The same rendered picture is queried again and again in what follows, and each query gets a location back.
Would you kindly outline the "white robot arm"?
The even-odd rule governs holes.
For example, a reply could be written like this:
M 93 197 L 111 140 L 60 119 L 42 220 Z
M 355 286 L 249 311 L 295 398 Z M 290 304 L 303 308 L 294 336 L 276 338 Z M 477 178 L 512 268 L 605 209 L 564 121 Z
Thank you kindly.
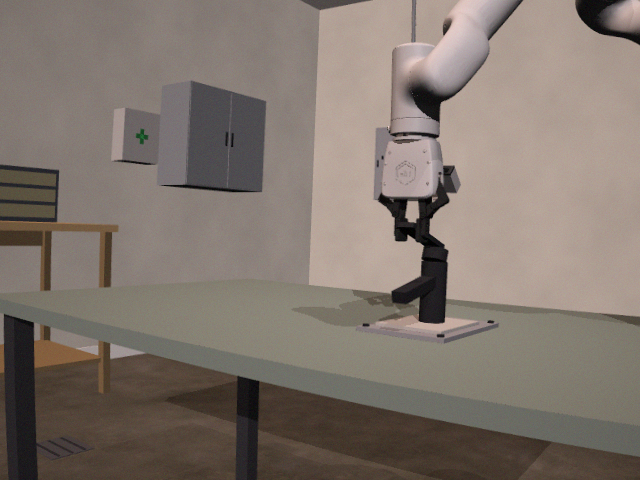
M 436 46 L 406 43 L 393 49 L 391 136 L 439 137 L 441 102 L 477 73 L 489 55 L 489 40 L 522 1 L 459 0 Z M 575 6 L 595 32 L 640 45 L 640 1 L 575 0 Z

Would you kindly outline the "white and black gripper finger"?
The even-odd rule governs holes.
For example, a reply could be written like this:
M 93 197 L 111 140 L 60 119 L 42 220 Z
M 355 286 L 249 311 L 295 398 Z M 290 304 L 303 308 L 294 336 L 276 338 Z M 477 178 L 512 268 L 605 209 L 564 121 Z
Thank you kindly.
M 433 215 L 439 208 L 450 202 L 440 179 L 438 179 L 436 194 L 438 198 L 434 202 L 432 202 L 432 196 L 427 199 L 418 199 L 419 218 L 416 219 L 416 242 L 427 243 L 430 231 L 430 219 L 433 218 Z
M 408 218 L 405 218 L 408 199 L 394 199 L 392 202 L 390 199 L 385 198 L 380 194 L 378 202 L 386 206 L 391 212 L 394 221 L 394 235 L 395 241 L 407 241 L 408 234 L 403 232 L 397 227 L 398 222 L 408 222 Z M 401 208 L 400 208 L 401 205 Z

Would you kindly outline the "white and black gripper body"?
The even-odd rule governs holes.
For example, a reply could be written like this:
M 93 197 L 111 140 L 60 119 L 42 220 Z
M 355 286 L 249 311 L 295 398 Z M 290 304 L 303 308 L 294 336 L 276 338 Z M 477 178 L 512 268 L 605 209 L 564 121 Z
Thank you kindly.
M 444 187 L 440 142 L 430 137 L 395 137 L 385 153 L 381 194 L 388 199 L 436 198 L 438 173 Z

